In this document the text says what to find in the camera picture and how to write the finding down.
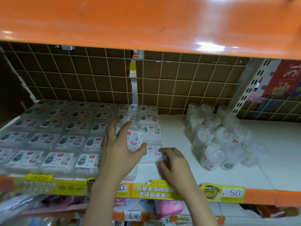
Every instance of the finger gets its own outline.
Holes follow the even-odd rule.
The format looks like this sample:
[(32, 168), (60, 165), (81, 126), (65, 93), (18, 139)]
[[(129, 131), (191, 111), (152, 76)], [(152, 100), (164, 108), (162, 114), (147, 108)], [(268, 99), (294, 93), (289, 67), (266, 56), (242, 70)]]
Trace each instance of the finger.
[(120, 140), (122, 143), (126, 143), (126, 138), (128, 136), (128, 129), (132, 125), (131, 121), (126, 122), (119, 131), (118, 140)]
[(145, 155), (145, 153), (146, 153), (146, 145), (147, 145), (146, 143), (143, 143), (141, 145), (141, 147), (137, 151), (135, 151), (133, 153), (134, 159), (135, 159), (136, 163), (138, 163), (140, 161), (140, 159), (142, 158), (142, 156)]
[(108, 127), (108, 141), (115, 141), (116, 140), (116, 124), (120, 121), (119, 118), (114, 118)]
[(177, 156), (179, 156), (179, 157), (184, 157), (184, 155), (182, 154), (182, 152), (180, 152), (177, 148), (172, 147), (171, 149), (172, 149), (172, 151), (173, 151)]
[(158, 169), (163, 173), (164, 177), (166, 178), (166, 180), (171, 183), (172, 182), (172, 175), (171, 175), (171, 171), (167, 168), (167, 166), (165, 165), (164, 162), (159, 161), (156, 163)]
[(177, 156), (171, 148), (161, 148), (160, 152), (166, 154), (170, 159), (174, 159)]

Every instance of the person's right hand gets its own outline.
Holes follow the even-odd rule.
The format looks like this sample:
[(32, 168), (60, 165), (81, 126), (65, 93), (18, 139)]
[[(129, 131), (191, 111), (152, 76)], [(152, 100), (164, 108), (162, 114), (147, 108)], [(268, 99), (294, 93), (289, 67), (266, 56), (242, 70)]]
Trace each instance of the person's right hand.
[(182, 197), (194, 189), (199, 189), (187, 160), (177, 148), (161, 148), (160, 151), (168, 156), (170, 168), (162, 161), (158, 162), (157, 166)]

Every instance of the hand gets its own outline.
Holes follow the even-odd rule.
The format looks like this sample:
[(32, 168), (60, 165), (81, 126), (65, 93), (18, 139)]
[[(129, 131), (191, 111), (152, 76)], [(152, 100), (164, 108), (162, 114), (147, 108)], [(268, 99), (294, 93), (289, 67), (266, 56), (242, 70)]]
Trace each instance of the hand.
[(127, 148), (126, 138), (128, 129), (132, 122), (126, 122), (116, 136), (115, 125), (120, 121), (116, 118), (109, 125), (107, 136), (104, 139), (103, 150), (101, 152), (101, 162), (99, 176), (122, 179), (132, 171), (139, 160), (146, 152), (146, 143), (143, 143), (136, 152), (131, 152)]
[(189, 164), (183, 154), (174, 147), (161, 148), (160, 151), (168, 156), (170, 169), (162, 161), (158, 162), (157, 166), (171, 186), (173, 186), (183, 198), (191, 191), (199, 190)]

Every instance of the pink package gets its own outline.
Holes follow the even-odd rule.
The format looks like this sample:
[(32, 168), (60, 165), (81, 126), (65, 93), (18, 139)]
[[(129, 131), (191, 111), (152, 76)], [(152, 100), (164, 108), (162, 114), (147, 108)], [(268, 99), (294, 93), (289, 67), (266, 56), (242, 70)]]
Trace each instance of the pink package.
[(182, 201), (155, 200), (156, 212), (159, 218), (182, 212), (184, 205)]

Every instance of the forearm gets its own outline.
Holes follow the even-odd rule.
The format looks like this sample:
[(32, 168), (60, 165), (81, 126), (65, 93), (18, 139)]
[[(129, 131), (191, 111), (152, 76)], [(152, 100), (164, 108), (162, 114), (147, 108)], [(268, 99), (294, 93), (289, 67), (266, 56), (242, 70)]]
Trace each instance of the forearm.
[(82, 226), (110, 226), (113, 218), (114, 200), (119, 182), (116, 179), (98, 177), (92, 186)]
[(218, 225), (207, 201), (207, 197), (198, 187), (192, 188), (183, 195), (183, 198), (190, 212), (194, 226)]

